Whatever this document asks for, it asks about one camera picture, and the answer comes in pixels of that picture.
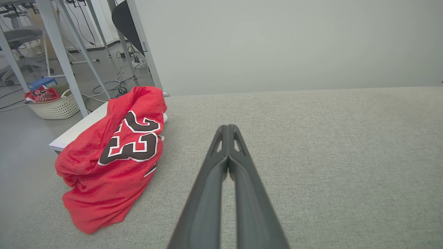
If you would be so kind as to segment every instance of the white basket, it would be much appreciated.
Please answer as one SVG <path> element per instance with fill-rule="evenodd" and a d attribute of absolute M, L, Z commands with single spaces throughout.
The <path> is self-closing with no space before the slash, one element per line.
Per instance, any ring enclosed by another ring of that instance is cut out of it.
<path fill-rule="evenodd" d="M 43 103 L 30 103 L 28 106 L 43 119 L 65 119 L 76 114 L 80 108 L 74 95 L 65 96 L 71 89 L 66 90 L 60 98 Z"/>

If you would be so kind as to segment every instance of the gray fabric surface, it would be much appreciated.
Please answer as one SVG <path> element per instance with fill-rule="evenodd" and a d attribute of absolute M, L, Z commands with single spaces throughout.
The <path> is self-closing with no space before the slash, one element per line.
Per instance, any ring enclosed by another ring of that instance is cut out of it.
<path fill-rule="evenodd" d="M 58 176 L 5 248 L 166 248 L 217 127 L 236 124 L 292 248 L 443 248 L 443 87 L 168 97 L 163 156 L 126 219 L 72 224 Z M 224 182 L 222 248 L 235 248 Z"/>

